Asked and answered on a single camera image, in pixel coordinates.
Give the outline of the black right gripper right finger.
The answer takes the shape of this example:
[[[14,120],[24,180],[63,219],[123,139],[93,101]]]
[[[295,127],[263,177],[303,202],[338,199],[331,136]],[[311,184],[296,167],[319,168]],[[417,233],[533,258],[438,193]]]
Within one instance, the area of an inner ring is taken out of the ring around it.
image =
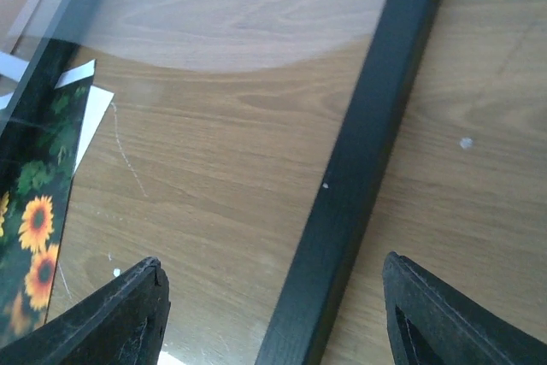
[[[396,364],[545,364],[546,343],[395,252],[382,272]]]

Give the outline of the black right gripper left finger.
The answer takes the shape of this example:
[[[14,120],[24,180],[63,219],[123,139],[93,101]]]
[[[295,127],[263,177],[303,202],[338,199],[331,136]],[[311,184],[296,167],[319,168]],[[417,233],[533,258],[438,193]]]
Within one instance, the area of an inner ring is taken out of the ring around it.
[[[169,281],[146,257],[53,321],[1,349],[2,364],[156,364]]]

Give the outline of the black picture frame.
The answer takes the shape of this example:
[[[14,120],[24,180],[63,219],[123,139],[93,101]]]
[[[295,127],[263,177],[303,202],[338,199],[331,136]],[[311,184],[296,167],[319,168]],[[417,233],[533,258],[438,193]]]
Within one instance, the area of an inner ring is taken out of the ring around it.
[[[75,80],[71,62],[101,0],[40,0],[1,38],[2,109],[35,115],[40,96]],[[385,0],[319,189],[251,364],[318,364],[359,250],[423,43],[425,0]],[[1,117],[1,143],[18,137]]]

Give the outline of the sunflower photo print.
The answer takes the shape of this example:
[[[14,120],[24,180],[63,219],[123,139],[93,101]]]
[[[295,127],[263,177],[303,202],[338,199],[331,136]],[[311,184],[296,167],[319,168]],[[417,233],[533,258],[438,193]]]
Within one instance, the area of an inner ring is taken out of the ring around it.
[[[95,63],[44,94],[38,116],[14,115],[1,143],[1,345],[44,323],[68,212]]]

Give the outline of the clear acrylic sheet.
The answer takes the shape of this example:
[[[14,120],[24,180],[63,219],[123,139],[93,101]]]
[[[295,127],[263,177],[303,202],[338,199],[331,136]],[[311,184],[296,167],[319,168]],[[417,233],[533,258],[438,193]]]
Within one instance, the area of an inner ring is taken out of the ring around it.
[[[161,359],[251,364],[385,0],[101,0],[46,321],[144,257]]]

